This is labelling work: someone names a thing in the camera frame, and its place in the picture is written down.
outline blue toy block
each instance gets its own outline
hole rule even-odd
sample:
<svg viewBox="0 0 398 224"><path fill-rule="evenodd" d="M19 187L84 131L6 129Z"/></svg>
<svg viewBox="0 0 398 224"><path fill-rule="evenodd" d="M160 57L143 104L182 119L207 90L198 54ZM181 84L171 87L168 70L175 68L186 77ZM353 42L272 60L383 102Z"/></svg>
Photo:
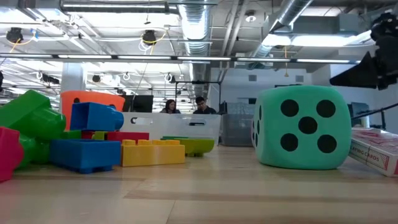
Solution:
<svg viewBox="0 0 398 224"><path fill-rule="evenodd" d="M81 174L112 170L120 165L121 143L88 139L51 141L50 162Z"/></svg>
<svg viewBox="0 0 398 224"><path fill-rule="evenodd" d="M74 103L72 105L71 130L115 131L124 122L123 114L113 106L99 103Z"/></svg>

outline ventilation duct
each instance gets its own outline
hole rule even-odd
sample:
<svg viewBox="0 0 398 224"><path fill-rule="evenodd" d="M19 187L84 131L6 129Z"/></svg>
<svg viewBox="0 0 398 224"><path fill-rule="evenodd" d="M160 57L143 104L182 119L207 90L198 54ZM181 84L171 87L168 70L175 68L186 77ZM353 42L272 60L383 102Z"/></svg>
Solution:
<svg viewBox="0 0 398 224"><path fill-rule="evenodd" d="M267 27L266 35L282 27L288 27L288 30L293 29L293 23L299 18L303 11L311 4L313 0L284 0L282 6L275 21L271 26ZM273 48L272 45L266 45L261 43L258 48L253 52L251 57L266 57ZM249 70L255 68L264 68L265 66L261 63L250 63L248 66Z"/></svg>
<svg viewBox="0 0 398 224"><path fill-rule="evenodd" d="M183 38L185 40L206 40L209 38L210 7L204 5L178 5L181 15ZM208 56L209 45L203 42L186 42L185 49L190 56ZM189 64L193 81L210 80L210 66L203 63ZM195 95L202 95L201 87L195 87Z"/></svg>

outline spotlight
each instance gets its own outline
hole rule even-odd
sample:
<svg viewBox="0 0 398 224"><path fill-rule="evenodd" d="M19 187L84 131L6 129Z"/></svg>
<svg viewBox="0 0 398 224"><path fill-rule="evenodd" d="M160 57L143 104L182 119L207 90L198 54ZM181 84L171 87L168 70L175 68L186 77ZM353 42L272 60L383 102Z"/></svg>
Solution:
<svg viewBox="0 0 398 224"><path fill-rule="evenodd" d="M43 82L45 82L45 83L53 83L53 84L56 84L56 85L60 84L60 80L58 78L54 78L54 77L51 77L51 76L46 75L46 74L42 74L42 79L41 80Z"/></svg>
<svg viewBox="0 0 398 224"><path fill-rule="evenodd" d="M254 10L246 11L246 13L244 14L246 16L246 22L254 22L256 20L256 16L254 14Z"/></svg>
<svg viewBox="0 0 398 224"><path fill-rule="evenodd" d="M101 81L101 77L99 75L93 75L93 82L98 83Z"/></svg>
<svg viewBox="0 0 398 224"><path fill-rule="evenodd" d="M12 27L11 30L7 32L6 39L14 44L22 42L24 40L24 36L21 32L21 28Z"/></svg>
<svg viewBox="0 0 398 224"><path fill-rule="evenodd" d="M144 44L152 46L156 44L156 37L154 30L145 30L145 34L142 35L142 40Z"/></svg>

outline ceiling light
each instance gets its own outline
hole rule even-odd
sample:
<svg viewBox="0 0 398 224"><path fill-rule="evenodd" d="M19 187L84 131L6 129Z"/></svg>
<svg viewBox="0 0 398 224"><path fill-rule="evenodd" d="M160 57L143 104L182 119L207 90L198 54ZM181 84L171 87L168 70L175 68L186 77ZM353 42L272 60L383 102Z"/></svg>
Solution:
<svg viewBox="0 0 398 224"><path fill-rule="evenodd" d="M171 57L169 56L138 56L138 55L132 55L132 56L118 56L119 59L136 59L136 60L170 60Z"/></svg>
<svg viewBox="0 0 398 224"><path fill-rule="evenodd" d="M91 7L91 8L151 8L164 9L164 6L159 5L144 5L144 4L64 4L62 7Z"/></svg>
<svg viewBox="0 0 398 224"><path fill-rule="evenodd" d="M293 38L292 45L302 47L342 47L351 40L351 37L338 35L298 35Z"/></svg>
<svg viewBox="0 0 398 224"><path fill-rule="evenodd" d="M112 59L110 55L58 55L60 58L92 58L92 59Z"/></svg>
<svg viewBox="0 0 398 224"><path fill-rule="evenodd" d="M284 58L238 58L239 62L290 62L290 59Z"/></svg>
<svg viewBox="0 0 398 224"><path fill-rule="evenodd" d="M4 58L52 58L51 55L44 54L0 54Z"/></svg>
<svg viewBox="0 0 398 224"><path fill-rule="evenodd" d="M350 60L329 60L329 59L297 59L297 62L303 63L351 63Z"/></svg>
<svg viewBox="0 0 398 224"><path fill-rule="evenodd" d="M246 13L244 14L246 16L246 22L254 22L256 20L256 16L254 14L254 10L246 11Z"/></svg>
<svg viewBox="0 0 398 224"><path fill-rule="evenodd" d="M217 60L217 61L229 61L229 57L177 57L178 60Z"/></svg>

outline yellow toy block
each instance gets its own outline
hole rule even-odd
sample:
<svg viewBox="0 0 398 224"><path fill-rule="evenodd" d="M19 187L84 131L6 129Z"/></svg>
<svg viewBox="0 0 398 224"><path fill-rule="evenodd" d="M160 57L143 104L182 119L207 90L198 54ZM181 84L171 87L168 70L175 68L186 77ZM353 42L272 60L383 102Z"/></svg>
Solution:
<svg viewBox="0 0 398 224"><path fill-rule="evenodd" d="M152 141L150 140L138 140L138 146L150 146Z"/></svg>
<svg viewBox="0 0 398 224"><path fill-rule="evenodd" d="M167 142L164 140L152 140L152 144L155 146L164 146Z"/></svg>
<svg viewBox="0 0 398 224"><path fill-rule="evenodd" d="M123 140L122 141L122 146L135 146L136 141L135 140Z"/></svg>
<svg viewBox="0 0 398 224"><path fill-rule="evenodd" d="M152 166L185 162L185 146L179 141L139 140L138 145L123 145L122 166Z"/></svg>
<svg viewBox="0 0 398 224"><path fill-rule="evenodd" d="M176 145L180 144L179 140L166 140L165 142L166 142L166 145L169 145L169 146L176 146Z"/></svg>

